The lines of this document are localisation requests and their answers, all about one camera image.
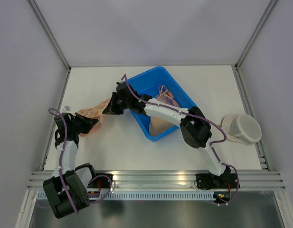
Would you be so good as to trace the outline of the floral mesh laundry bag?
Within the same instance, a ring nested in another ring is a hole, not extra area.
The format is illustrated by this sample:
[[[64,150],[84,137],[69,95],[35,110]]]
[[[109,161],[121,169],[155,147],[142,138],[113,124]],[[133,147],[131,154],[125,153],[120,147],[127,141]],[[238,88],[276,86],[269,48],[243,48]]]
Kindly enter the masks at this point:
[[[108,98],[93,108],[85,108],[85,109],[81,109],[77,112],[77,114],[82,115],[84,117],[98,120],[96,125],[89,131],[89,133],[81,133],[80,134],[81,137],[86,137],[88,135],[95,133],[99,129],[101,129],[101,127],[103,126],[103,122],[104,122],[103,111],[108,106],[110,101],[111,101],[111,99]]]

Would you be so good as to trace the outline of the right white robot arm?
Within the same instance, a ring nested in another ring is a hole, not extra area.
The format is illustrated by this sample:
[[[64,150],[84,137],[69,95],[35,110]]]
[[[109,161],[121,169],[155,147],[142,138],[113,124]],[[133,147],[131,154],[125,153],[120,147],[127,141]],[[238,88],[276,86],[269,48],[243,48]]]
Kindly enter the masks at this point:
[[[212,137],[211,126],[218,126],[206,119],[199,108],[193,106],[187,109],[165,104],[150,95],[138,94],[130,84],[123,82],[112,93],[103,114],[121,115],[125,109],[136,114],[157,117],[179,127],[185,143],[200,151],[212,184],[217,188],[227,184],[231,169],[213,151],[214,142],[209,142]]]

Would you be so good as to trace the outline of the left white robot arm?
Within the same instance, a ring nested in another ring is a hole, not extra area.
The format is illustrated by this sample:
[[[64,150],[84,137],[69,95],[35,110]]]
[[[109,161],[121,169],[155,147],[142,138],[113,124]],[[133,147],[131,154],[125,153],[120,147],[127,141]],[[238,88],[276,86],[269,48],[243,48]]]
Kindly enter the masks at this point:
[[[57,126],[54,135],[57,164],[52,177],[43,182],[43,190],[55,217],[60,219],[90,205],[87,188],[95,187],[98,177],[89,163],[76,167],[76,155],[79,135],[89,133],[98,119],[61,113],[54,108],[48,111]]]

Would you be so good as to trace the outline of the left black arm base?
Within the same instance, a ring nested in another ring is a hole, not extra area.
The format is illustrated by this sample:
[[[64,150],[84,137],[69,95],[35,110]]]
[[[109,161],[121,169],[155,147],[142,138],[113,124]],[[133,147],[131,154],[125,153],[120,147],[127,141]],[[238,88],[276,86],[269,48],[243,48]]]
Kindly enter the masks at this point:
[[[93,177],[89,183],[89,189],[110,189],[113,185],[113,175],[111,173],[100,173]]]

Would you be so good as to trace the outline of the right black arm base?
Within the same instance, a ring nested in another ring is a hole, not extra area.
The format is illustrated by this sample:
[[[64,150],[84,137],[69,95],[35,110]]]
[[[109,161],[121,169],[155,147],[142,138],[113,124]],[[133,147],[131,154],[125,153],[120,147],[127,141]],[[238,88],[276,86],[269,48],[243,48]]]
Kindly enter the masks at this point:
[[[201,190],[213,190],[213,189],[236,189],[238,179],[234,173],[216,176],[211,173],[199,173],[195,175],[195,184],[198,189]]]

